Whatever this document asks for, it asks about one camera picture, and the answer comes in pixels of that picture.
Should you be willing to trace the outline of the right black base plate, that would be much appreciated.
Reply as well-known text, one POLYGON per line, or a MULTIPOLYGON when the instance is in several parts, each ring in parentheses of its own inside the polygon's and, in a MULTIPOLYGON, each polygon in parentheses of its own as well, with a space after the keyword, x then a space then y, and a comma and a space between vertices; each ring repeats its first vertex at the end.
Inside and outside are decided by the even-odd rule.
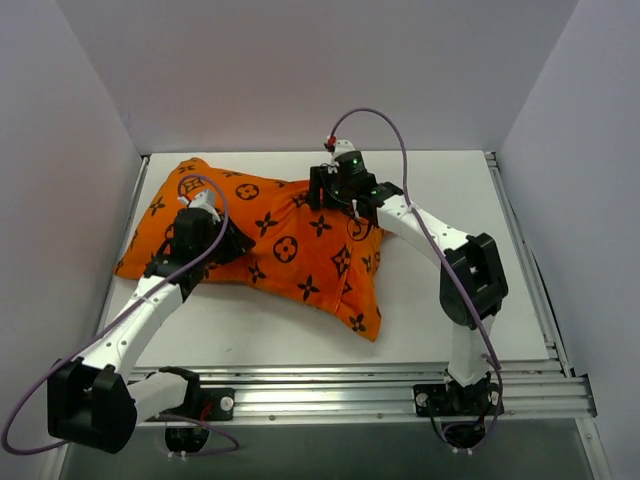
POLYGON ((419 417, 485 417, 504 413, 504 406, 498 400, 498 385, 489 380, 466 387, 455 381, 416 384, 412 390, 419 417))

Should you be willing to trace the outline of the orange patterned pillowcase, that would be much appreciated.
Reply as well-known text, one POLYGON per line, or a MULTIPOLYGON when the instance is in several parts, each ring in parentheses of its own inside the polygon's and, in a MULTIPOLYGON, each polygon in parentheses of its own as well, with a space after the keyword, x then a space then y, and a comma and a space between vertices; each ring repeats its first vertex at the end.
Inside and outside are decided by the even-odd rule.
POLYGON ((256 245, 242 258, 208 265, 207 283, 241 283, 323 310, 357 335, 375 341, 382 314, 375 292, 384 230, 343 211, 314 211, 306 180, 285 181, 213 168, 192 157, 178 164, 136 226, 115 275, 139 279, 164 240, 182 203, 213 180, 224 192, 232 221, 256 245))

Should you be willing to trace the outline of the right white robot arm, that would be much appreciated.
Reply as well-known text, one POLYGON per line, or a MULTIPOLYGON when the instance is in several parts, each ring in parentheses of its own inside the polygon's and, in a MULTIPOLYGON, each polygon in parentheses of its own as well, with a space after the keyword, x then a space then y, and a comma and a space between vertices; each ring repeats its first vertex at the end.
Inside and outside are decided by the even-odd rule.
POLYGON ((490 332, 508 295, 495 240, 455 229, 412 202, 406 187, 378 181, 355 147, 329 151, 330 163, 310 169, 309 206, 342 210, 390 232, 440 269, 439 303, 453 323, 444 400, 455 412, 469 411, 488 381, 488 361, 497 359, 490 332))

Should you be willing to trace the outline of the aluminium frame rail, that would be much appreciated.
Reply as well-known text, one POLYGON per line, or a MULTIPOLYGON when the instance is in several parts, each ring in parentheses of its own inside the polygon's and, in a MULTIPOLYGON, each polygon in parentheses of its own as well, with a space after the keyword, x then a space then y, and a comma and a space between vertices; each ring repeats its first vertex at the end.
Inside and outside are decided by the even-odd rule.
MULTIPOLYGON (((366 423, 375 420, 407 422, 433 418, 446 423, 485 417, 419 417, 412 387, 416 384, 449 383, 446 372, 425 364, 349 368, 202 369, 201 388, 236 390, 234 417, 230 421, 172 420, 169 416, 145 422, 213 422, 234 425, 284 425, 366 423)), ((134 379, 155 372, 137 369, 134 379)), ((504 413, 518 419, 586 418, 596 414, 589 382, 560 370, 557 362, 535 363, 533 369, 496 374, 488 380, 498 385, 504 413)))

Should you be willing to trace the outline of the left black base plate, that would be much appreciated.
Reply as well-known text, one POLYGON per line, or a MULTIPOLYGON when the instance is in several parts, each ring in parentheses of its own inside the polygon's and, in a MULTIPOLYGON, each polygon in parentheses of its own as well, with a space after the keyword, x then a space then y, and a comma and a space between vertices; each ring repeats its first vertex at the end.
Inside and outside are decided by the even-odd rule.
POLYGON ((234 417, 236 390, 228 387, 199 388, 181 406, 161 411, 199 421, 230 421, 234 417))

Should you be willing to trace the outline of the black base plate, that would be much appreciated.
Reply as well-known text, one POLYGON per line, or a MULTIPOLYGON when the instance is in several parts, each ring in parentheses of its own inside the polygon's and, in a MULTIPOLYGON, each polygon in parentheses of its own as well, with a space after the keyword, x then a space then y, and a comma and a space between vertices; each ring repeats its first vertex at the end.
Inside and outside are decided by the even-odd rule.
POLYGON ((504 413, 504 406, 498 400, 498 385, 489 380, 466 387, 455 381, 416 384, 412 390, 419 417, 485 417, 504 413))
POLYGON ((234 417, 236 390, 228 387, 199 388, 181 406, 161 411, 199 421, 230 421, 234 417))

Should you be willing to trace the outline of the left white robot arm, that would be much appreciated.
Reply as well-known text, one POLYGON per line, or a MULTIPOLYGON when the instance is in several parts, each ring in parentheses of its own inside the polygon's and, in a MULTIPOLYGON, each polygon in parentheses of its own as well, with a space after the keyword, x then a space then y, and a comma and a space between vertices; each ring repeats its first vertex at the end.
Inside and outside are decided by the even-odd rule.
POLYGON ((171 230, 125 307, 96 341, 56 366, 48 378, 51 436, 115 454, 147 420, 199 418, 203 394, 198 374, 162 367, 144 380, 129 378, 163 323, 204 280, 208 266, 241 258, 255 242, 227 215, 208 207, 180 210, 171 230))

